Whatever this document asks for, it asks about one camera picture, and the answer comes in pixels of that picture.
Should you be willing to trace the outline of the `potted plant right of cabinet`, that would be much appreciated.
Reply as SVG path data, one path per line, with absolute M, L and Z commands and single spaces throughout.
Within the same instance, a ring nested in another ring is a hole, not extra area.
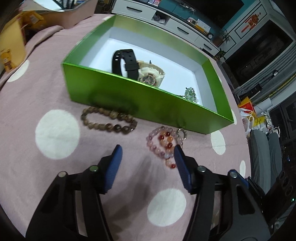
M 230 36 L 226 29 L 221 29 L 220 32 L 214 37 L 213 44 L 219 47 L 224 42 L 229 42 Z

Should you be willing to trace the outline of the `pink polka dot tablecloth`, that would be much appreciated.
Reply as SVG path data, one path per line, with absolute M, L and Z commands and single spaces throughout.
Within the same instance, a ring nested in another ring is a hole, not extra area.
M 84 106 L 67 93 L 62 59 L 107 18 L 95 15 L 71 29 L 43 29 L 26 45 L 28 59 L 1 80 L 1 205 L 25 234 L 58 172 L 82 172 L 119 144 L 123 160 L 112 189 L 101 198 L 113 239 L 181 240 L 195 199 L 178 171 L 147 148 L 157 124 L 139 120 L 126 136 L 91 131 L 80 119 Z

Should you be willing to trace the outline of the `cream white wrist watch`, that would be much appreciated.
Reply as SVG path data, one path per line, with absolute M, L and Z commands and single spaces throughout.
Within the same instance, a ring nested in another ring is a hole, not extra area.
M 138 82 L 159 88 L 166 75 L 163 69 L 151 62 L 147 63 L 138 60 L 137 63 L 139 66 Z

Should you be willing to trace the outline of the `black wrist watch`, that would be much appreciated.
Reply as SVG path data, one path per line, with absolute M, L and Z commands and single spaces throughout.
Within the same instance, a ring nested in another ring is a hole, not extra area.
M 127 77 L 132 80 L 138 80 L 139 64 L 136 60 L 133 49 L 122 49 L 114 52 L 112 57 L 112 73 L 122 76 L 121 60 L 125 62 Z

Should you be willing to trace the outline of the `white tv cabinet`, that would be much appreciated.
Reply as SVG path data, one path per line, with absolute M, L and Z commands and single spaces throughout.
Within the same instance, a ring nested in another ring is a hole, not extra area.
M 128 16 L 162 28 L 212 56 L 219 52 L 218 47 L 198 30 L 151 4 L 141 1 L 117 0 L 112 5 L 112 13 Z

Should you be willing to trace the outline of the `yellow paper bag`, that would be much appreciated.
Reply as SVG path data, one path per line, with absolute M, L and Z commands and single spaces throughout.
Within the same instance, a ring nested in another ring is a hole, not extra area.
M 247 114 L 253 114 L 254 113 L 254 108 L 251 100 L 248 97 L 245 97 L 243 101 L 238 104 L 238 108 L 240 111 L 243 111 Z

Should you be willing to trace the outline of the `yellow bear bottle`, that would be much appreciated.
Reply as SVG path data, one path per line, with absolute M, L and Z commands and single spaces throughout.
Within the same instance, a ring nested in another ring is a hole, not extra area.
M 10 20 L 1 32 L 1 63 L 7 73 L 22 64 L 26 57 L 19 18 Z

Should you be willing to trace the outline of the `green cardboard box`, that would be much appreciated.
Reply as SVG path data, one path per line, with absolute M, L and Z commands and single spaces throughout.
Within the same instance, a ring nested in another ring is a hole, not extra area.
M 233 124 L 218 67 L 150 24 L 114 15 L 62 61 L 74 102 L 209 134 Z

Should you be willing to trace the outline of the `white plastic shopping bag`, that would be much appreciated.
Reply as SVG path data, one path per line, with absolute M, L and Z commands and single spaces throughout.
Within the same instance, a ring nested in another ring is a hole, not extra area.
M 253 111 L 249 110 L 249 109 L 244 109 L 244 108 L 239 108 L 239 113 L 241 116 L 241 120 L 244 126 L 244 130 L 245 130 L 245 135 L 248 138 L 250 136 L 250 132 L 253 128 L 253 124 L 254 124 L 254 116 Z

